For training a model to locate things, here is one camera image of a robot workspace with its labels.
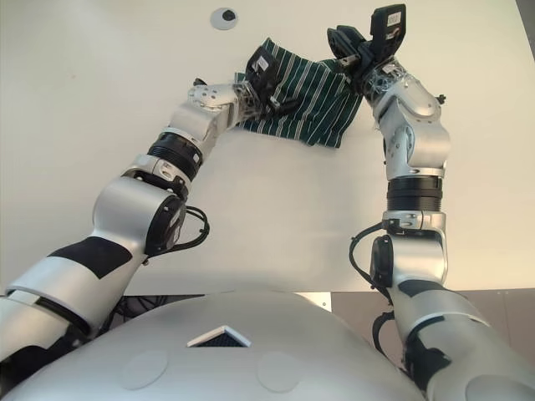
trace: round hole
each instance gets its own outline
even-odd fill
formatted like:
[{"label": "round hole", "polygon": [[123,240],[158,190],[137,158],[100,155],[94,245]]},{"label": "round hole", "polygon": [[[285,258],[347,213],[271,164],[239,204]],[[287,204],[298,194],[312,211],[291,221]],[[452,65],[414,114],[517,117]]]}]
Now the round hole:
[{"label": "round hole", "polygon": [[224,13],[223,13],[223,19],[225,21],[232,21],[234,19],[236,19],[236,14],[232,11],[232,10],[226,10]]},{"label": "round hole", "polygon": [[236,12],[230,8],[218,8],[210,16],[211,25],[222,31],[234,28],[237,20]]}]

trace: green and white striped fabric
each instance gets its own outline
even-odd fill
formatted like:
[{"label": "green and white striped fabric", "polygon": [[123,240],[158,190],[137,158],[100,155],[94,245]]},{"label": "green and white striped fabric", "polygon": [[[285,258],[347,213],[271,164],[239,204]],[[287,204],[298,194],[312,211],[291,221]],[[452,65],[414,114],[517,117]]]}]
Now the green and white striped fabric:
[{"label": "green and white striped fabric", "polygon": [[[353,121],[361,98],[353,94],[343,74],[334,72],[335,60],[312,62],[277,46],[270,38],[262,45],[279,62],[279,76],[274,97],[283,103],[287,99],[302,100],[299,108],[283,117],[245,121],[238,126],[252,132],[301,140],[307,145],[339,148],[342,135]],[[245,78],[235,74],[235,81]]]}]

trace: vent grille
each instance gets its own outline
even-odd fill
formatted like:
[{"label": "vent grille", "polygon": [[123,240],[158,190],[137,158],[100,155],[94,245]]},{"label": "vent grille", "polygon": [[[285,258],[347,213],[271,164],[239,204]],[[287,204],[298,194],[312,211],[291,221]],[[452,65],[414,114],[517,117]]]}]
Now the vent grille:
[{"label": "vent grille", "polygon": [[210,332],[206,332],[199,337],[193,338],[188,344],[189,348],[200,347],[234,347],[247,348],[251,346],[251,342],[247,340],[241,333],[237,332],[231,327],[221,326]]}]

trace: white table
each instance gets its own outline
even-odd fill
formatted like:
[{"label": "white table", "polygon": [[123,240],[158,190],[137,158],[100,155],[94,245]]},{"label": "white table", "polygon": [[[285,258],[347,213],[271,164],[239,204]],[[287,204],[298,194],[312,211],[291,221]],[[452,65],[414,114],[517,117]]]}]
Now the white table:
[{"label": "white table", "polygon": [[[535,64],[513,0],[406,1],[400,61],[447,103],[443,209],[456,290],[535,287]],[[227,82],[270,36],[331,57],[326,29],[369,31],[383,2],[2,0],[2,287],[91,230],[94,199],[186,97]],[[211,11],[240,18],[226,32]],[[356,291],[349,238],[380,220],[381,135],[363,104],[341,149],[233,130],[194,181],[205,244],[142,267],[130,294],[233,289]],[[195,234],[188,223],[185,237]],[[357,252],[367,266],[370,241]]]}]

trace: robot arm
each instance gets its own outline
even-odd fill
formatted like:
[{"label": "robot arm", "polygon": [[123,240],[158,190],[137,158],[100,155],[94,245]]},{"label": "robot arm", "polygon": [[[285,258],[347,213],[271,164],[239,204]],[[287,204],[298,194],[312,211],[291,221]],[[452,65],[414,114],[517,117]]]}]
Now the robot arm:
[{"label": "robot arm", "polygon": [[371,33],[365,41],[338,26],[328,37],[385,139],[388,207],[376,229],[387,234],[374,241],[368,278],[394,306],[405,367],[429,400],[533,399],[535,369],[463,296],[442,286],[450,140],[437,99],[394,58],[405,36],[405,5],[375,10]]},{"label": "robot arm", "polygon": [[100,193],[90,236],[52,252],[8,286],[0,298],[0,362],[96,334],[138,267],[175,250],[191,182],[217,137],[240,121],[278,112],[271,98],[277,71],[277,60],[260,48],[245,81],[196,81],[147,154]]}]

